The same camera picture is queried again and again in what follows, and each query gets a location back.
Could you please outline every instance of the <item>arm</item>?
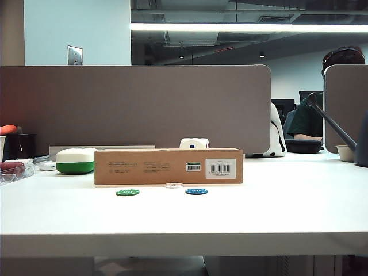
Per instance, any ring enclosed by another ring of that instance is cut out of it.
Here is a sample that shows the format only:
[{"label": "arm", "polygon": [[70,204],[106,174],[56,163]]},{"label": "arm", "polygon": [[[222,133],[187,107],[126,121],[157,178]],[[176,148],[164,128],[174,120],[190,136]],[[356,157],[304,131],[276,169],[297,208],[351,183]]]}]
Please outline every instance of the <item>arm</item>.
[{"label": "arm", "polygon": [[322,141],[322,137],[312,137],[305,134],[294,134],[294,139]]}]

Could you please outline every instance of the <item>white container lid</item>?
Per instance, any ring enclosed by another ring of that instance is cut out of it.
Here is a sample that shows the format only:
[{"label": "white container lid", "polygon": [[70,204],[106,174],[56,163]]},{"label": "white container lid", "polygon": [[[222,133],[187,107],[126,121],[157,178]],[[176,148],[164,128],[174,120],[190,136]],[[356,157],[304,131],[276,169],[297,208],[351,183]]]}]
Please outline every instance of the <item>white container lid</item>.
[{"label": "white container lid", "polygon": [[95,148],[67,148],[56,154],[57,163],[93,162]]}]

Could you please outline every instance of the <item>ceiling light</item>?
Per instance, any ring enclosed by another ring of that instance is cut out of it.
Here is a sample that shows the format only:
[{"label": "ceiling light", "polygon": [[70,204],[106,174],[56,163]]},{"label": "ceiling light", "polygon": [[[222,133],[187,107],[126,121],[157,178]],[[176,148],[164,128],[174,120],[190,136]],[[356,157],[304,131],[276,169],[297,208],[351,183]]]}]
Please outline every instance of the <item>ceiling light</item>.
[{"label": "ceiling light", "polygon": [[368,33],[368,25],[295,25],[295,24],[194,24],[131,23],[131,30],[169,32],[347,32]]}]

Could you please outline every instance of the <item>cardboard box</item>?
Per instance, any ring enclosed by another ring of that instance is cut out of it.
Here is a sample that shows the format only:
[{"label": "cardboard box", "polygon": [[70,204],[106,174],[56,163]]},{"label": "cardboard box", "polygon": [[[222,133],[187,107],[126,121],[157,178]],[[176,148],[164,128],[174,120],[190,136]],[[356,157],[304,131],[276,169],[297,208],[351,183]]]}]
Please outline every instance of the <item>cardboard box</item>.
[{"label": "cardboard box", "polygon": [[96,185],[243,183],[243,151],[236,148],[136,149],[95,152]]}]

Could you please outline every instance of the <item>wall switch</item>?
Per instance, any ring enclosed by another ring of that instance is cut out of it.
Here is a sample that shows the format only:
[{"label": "wall switch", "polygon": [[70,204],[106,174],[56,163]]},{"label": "wall switch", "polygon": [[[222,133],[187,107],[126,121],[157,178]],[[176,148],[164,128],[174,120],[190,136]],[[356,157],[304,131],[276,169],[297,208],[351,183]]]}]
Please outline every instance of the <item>wall switch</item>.
[{"label": "wall switch", "polygon": [[83,49],[68,46],[68,65],[83,65]]}]

